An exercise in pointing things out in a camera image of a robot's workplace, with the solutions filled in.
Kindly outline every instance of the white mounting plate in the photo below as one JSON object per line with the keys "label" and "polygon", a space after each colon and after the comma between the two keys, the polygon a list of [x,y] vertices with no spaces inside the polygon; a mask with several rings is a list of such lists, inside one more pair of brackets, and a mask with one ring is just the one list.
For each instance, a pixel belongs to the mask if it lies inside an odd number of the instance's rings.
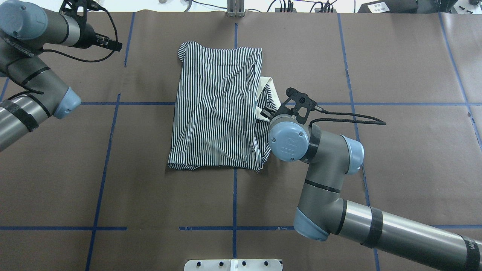
{"label": "white mounting plate", "polygon": [[283,264],[276,259],[189,260],[184,271],[283,271]]}

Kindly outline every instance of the white label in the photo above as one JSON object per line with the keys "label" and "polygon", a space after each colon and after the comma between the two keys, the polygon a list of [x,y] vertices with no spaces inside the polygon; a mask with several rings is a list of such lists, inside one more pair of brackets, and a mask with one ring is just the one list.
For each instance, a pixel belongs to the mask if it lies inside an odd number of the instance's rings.
{"label": "white label", "polygon": [[390,11],[390,9],[388,8],[387,4],[385,4],[385,2],[368,5],[368,8],[372,13],[382,13],[382,12]]}

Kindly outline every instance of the folded garment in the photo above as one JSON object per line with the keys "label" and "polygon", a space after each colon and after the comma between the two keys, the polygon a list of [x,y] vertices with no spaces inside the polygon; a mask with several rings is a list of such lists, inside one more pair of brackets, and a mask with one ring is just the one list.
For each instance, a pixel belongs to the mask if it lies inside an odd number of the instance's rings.
{"label": "folded garment", "polygon": [[211,49],[188,41],[178,56],[183,66],[168,166],[262,169],[269,123],[259,113],[280,102],[273,80],[260,76],[261,48]]}

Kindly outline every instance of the light blue joint cap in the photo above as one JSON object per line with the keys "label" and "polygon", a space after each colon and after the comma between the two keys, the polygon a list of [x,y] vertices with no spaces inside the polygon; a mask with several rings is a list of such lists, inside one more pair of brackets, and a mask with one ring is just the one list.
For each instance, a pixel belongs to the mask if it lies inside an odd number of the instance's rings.
{"label": "light blue joint cap", "polygon": [[63,119],[66,115],[70,114],[74,109],[76,109],[82,100],[75,94],[72,88],[68,88],[67,92],[64,95],[64,98],[60,102],[57,110],[54,113],[54,117]]}
{"label": "light blue joint cap", "polygon": [[309,138],[297,123],[280,122],[269,132],[269,146],[274,155],[283,161],[300,160],[308,150]]}
{"label": "light blue joint cap", "polygon": [[47,25],[47,14],[36,4],[7,0],[0,5],[0,28],[14,38],[38,38],[45,32]]}
{"label": "light blue joint cap", "polygon": [[295,214],[295,230],[305,236],[306,238],[310,238],[313,240],[318,241],[326,241],[328,239],[329,233],[322,230],[318,225],[313,223],[300,209],[296,208]]}
{"label": "light blue joint cap", "polygon": [[351,138],[348,138],[344,135],[341,135],[348,146],[348,152],[350,155],[350,165],[348,166],[347,174],[355,174],[360,169],[360,166],[363,164],[363,159],[365,157],[365,150],[363,149],[363,145]]}

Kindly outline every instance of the striped cloth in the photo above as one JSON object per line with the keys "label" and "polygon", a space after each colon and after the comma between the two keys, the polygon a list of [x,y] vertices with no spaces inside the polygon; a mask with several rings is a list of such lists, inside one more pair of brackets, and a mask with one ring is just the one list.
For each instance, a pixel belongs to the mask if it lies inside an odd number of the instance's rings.
{"label": "striped cloth", "polygon": [[261,48],[211,49],[188,41],[178,56],[183,67],[168,166],[262,169],[269,123],[259,108],[277,110],[279,100],[272,80],[258,86]]}

